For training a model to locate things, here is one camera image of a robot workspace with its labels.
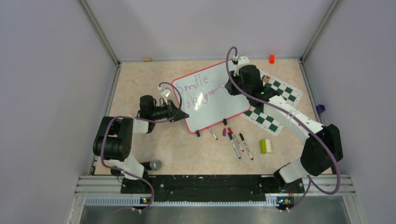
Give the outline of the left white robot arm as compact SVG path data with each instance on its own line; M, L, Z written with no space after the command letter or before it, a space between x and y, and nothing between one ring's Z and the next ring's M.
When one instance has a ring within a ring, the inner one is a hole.
M116 170L132 180L132 187L137 192L144 193L149 189L150 181L143 175L151 162L139 163L132 155L133 135L151 133L161 120L175 122L186 118L189 114L177 108L172 100L156 105L151 95L144 95L140 97L137 118L103 117L93 142L93 153L114 164Z

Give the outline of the pink framed whiteboard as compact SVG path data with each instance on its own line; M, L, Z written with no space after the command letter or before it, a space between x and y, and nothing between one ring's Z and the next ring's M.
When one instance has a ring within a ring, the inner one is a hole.
M221 62L172 81L181 110L189 114L187 129L195 133L249 110L244 95L232 96L220 84L229 80L226 63Z

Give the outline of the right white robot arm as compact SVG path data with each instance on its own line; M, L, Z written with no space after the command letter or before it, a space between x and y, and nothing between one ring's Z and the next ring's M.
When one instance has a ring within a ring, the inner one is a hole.
M335 125L318 123L287 103L278 91L263 83L255 65L243 65L227 72L229 80L225 88L230 95L246 96L252 107L286 127L304 146L299 159L274 173L277 191L287 192L293 181L308 175L318 176L342 160L340 131Z

